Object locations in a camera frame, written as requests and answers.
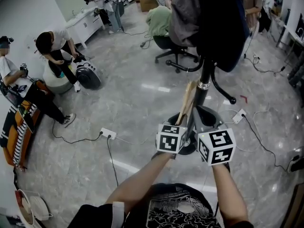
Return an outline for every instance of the black chair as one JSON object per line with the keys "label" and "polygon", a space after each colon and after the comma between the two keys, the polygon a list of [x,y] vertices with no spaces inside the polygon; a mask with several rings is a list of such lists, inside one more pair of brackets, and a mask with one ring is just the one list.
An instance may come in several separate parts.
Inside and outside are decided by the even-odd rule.
{"label": "black chair", "polygon": [[[184,56],[188,56],[191,58],[194,58],[194,62],[197,63],[198,62],[198,57],[186,52],[185,50],[187,49],[187,47],[181,47],[178,46],[176,44],[173,43],[173,41],[170,39],[169,36],[153,36],[153,39],[155,41],[155,43],[158,45],[159,48],[166,50],[166,49],[170,49],[170,51],[167,51],[165,53],[160,54],[159,56],[157,56],[155,58],[155,63],[159,63],[158,59],[161,57],[165,57],[171,54],[175,55],[175,63],[178,64],[179,63],[179,54],[182,54]],[[177,68],[175,69],[175,72],[178,74],[181,71]]]}

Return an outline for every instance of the brown shirt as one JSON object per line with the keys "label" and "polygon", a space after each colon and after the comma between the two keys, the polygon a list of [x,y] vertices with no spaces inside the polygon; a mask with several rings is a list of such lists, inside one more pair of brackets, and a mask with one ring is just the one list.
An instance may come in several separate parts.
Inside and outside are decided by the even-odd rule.
{"label": "brown shirt", "polygon": [[[244,9],[248,10],[251,8],[262,8],[263,7],[263,0],[243,0]],[[257,22],[258,14],[248,14],[246,16],[246,21],[249,28],[253,28]]]}

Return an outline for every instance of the faucet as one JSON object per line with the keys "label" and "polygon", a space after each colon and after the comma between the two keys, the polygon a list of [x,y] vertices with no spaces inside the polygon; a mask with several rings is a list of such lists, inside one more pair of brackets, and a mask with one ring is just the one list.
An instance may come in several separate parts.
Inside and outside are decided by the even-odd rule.
{"label": "faucet", "polygon": [[297,33],[299,33],[299,32],[300,32],[300,30],[302,30],[302,31],[303,31],[302,37],[300,37],[300,38],[303,40],[303,38],[304,38],[304,29],[303,29],[303,28],[299,28]]}

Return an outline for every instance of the green cloth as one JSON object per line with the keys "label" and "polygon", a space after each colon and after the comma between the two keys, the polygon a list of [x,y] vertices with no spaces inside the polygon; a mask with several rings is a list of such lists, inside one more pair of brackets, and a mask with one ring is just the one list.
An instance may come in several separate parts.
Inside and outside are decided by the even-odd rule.
{"label": "green cloth", "polygon": [[148,35],[164,36],[169,31],[171,10],[165,6],[158,6],[148,13],[147,24],[149,25]]}

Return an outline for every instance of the black t-shirt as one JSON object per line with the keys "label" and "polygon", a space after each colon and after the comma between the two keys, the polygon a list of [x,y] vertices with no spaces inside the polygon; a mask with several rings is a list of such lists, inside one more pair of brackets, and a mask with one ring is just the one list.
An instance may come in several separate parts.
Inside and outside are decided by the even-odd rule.
{"label": "black t-shirt", "polygon": [[[112,204],[100,207],[83,205],[68,228],[111,228],[116,209]],[[124,228],[220,228],[211,206],[203,194],[184,184],[156,184],[146,196],[124,214]],[[233,228],[253,228],[249,222],[240,222]]]}

